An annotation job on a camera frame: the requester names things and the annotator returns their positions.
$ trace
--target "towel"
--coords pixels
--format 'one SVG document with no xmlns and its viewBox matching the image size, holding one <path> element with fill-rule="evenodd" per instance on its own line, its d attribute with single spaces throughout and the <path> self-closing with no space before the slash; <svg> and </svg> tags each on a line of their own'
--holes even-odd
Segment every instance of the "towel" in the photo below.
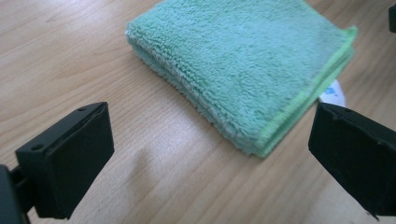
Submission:
<svg viewBox="0 0 396 224">
<path fill-rule="evenodd" d="M 224 137 L 262 158 L 341 73 L 356 33 L 302 0 L 165 0 L 125 32 Z"/>
</svg>

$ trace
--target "wood grain surface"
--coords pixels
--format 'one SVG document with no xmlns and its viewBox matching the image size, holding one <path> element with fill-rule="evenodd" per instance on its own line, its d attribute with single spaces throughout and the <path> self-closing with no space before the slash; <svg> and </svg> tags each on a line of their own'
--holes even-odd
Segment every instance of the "wood grain surface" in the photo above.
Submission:
<svg viewBox="0 0 396 224">
<path fill-rule="evenodd" d="M 0 0 L 0 163 L 12 169 L 18 147 L 106 101 L 116 152 L 67 223 L 377 223 L 308 151 L 314 105 L 267 159 L 248 157 L 134 56 L 125 24 L 158 2 Z M 396 130 L 395 1 L 308 3 L 359 28 L 339 78 L 347 105 Z"/>
</svg>

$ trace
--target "white label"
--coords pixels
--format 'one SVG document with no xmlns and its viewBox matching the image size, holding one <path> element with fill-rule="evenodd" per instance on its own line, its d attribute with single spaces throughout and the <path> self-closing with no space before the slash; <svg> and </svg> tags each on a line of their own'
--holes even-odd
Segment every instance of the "white label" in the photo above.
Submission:
<svg viewBox="0 0 396 224">
<path fill-rule="evenodd" d="M 327 104 L 347 106 L 346 97 L 337 79 L 319 96 L 319 100 Z"/>
</svg>

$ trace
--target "black plastic part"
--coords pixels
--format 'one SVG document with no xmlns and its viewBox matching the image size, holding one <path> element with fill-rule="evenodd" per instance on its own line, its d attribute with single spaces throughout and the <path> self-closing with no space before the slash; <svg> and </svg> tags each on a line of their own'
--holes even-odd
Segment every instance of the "black plastic part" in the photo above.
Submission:
<svg viewBox="0 0 396 224">
<path fill-rule="evenodd" d="M 389 8 L 389 29 L 396 33 L 396 5 Z"/>
<path fill-rule="evenodd" d="M 22 174 L 21 167 L 19 166 L 11 171 L 11 178 L 15 186 L 21 210 L 23 213 L 27 213 L 38 201 L 37 187 L 31 180 Z"/>
<path fill-rule="evenodd" d="M 11 173 L 5 165 L 0 165 L 0 223 L 30 223 L 21 210 Z"/>
<path fill-rule="evenodd" d="M 70 218 L 114 152 L 107 103 L 86 105 L 16 151 L 40 217 Z"/>
<path fill-rule="evenodd" d="M 309 150 L 371 215 L 396 216 L 396 132 L 350 109 L 321 103 Z"/>
</svg>

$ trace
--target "microfiber towel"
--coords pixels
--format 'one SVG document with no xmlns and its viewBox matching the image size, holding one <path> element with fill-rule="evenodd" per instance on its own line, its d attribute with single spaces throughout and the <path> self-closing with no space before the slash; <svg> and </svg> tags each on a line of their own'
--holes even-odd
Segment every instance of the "microfiber towel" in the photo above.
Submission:
<svg viewBox="0 0 396 224">
<path fill-rule="evenodd" d="M 220 133 L 262 158 L 347 65 L 356 33 L 299 0 L 165 0 L 125 32 Z"/>
</svg>

